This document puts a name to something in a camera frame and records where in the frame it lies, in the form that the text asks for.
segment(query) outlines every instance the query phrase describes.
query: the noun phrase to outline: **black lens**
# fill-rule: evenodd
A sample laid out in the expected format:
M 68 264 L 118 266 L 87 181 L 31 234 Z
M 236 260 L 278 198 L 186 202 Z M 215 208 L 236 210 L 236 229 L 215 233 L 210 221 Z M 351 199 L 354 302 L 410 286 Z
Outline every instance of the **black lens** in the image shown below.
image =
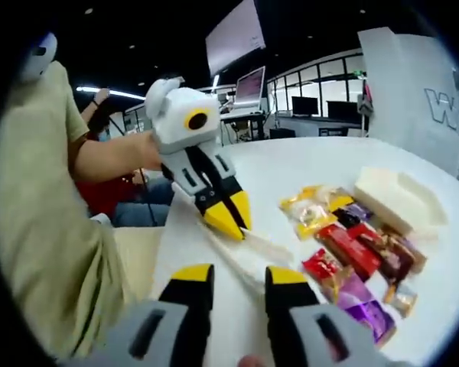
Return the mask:
M 41 47 L 41 46 L 37 46 L 33 52 L 35 56 L 43 56 L 45 53 L 46 53 L 46 47 Z
M 207 115 L 205 113 L 198 113 L 189 121 L 189 129 L 190 130 L 197 130 L 202 128 L 207 122 Z

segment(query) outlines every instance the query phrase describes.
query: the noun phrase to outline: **blue jeans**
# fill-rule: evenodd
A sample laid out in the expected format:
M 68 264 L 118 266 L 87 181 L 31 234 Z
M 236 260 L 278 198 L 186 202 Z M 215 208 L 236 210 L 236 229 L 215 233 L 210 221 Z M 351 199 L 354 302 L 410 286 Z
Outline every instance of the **blue jeans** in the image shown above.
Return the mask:
M 143 187 L 140 191 L 134 200 L 116 205 L 111 219 L 114 227 L 164 226 L 171 201 L 174 198 L 170 181 L 163 177 L 156 178 L 148 182 L 147 193 Z M 151 218 L 148 203 L 155 222 Z

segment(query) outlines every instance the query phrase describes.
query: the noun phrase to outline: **red shirt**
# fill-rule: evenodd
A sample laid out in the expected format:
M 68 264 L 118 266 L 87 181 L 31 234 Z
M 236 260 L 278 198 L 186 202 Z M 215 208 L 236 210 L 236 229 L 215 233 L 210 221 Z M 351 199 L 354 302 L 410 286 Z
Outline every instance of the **red shirt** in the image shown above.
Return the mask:
M 87 139 L 97 140 L 90 133 Z M 137 188 L 132 182 L 133 176 L 128 174 L 98 184 L 87 182 L 75 182 L 75 184 L 92 215 L 105 213 L 112 218 L 117 203 L 134 199 Z

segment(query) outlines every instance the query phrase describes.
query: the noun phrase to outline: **black ceiling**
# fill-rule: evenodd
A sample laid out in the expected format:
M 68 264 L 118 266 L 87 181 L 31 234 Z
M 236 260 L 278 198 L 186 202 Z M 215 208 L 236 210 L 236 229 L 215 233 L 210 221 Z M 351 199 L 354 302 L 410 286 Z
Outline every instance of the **black ceiling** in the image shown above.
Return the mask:
M 57 59 L 68 69 L 73 88 L 108 86 L 143 96 L 166 73 L 182 75 L 188 86 L 208 86 L 205 37 L 240 2 L 72 5 L 53 26 Z M 267 76 L 272 77 L 301 63 L 359 47 L 356 33 L 364 29 L 389 26 L 398 33 L 425 34 L 414 14 L 400 4 L 256 0 L 267 48 L 233 64 L 220 82 L 234 83 L 261 65 L 267 66 Z M 89 8 L 93 11 L 86 15 Z M 76 93 L 80 107 L 87 98 Z M 117 97 L 110 103 L 122 110 L 139 102 Z

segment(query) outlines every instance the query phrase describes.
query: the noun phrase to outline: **desk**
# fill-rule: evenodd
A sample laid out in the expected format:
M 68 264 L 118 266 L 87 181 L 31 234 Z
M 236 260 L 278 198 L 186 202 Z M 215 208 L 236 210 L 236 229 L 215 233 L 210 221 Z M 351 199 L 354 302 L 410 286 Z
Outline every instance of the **desk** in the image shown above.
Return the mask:
M 297 117 L 278 114 L 276 118 L 281 128 L 294 130 L 298 138 L 305 136 L 320 136 L 321 128 L 357 128 L 360 130 L 360 124 L 333 121 L 319 117 Z
M 403 171 L 437 194 L 448 215 L 436 244 L 422 246 L 429 257 L 424 271 L 409 279 L 418 302 L 407 319 L 389 306 L 398 330 L 381 349 L 392 359 L 426 364 L 450 341 L 459 322 L 459 182 L 421 158 L 371 138 L 289 138 L 256 141 L 225 147 L 236 167 L 241 186 L 248 192 L 253 230 L 287 246 L 306 258 L 320 246 L 313 239 L 300 242 L 278 208 L 282 198 L 303 186 L 330 184 L 352 190 L 362 166 Z M 177 194 L 158 250 L 154 296 L 167 284 L 171 273 L 201 262 L 215 264 L 212 330 L 206 365 L 234 367 L 241 356 L 255 353 L 272 359 L 266 337 L 263 300 L 242 286 L 233 270 L 212 250 L 194 206 Z M 316 284 L 310 281 L 323 300 Z M 367 285 L 382 298 L 386 282 L 375 274 Z
M 257 123 L 257 138 L 258 140 L 265 140 L 265 134 L 263 132 L 263 122 L 267 119 L 267 115 L 265 113 L 262 114 L 255 114 L 255 115 L 246 115 L 240 117 L 232 117 L 231 119 L 221 120 L 222 124 L 230 124 L 232 122 L 239 122 L 239 121 L 250 121 L 250 137 L 252 141 L 255 141 L 253 135 L 253 122 Z

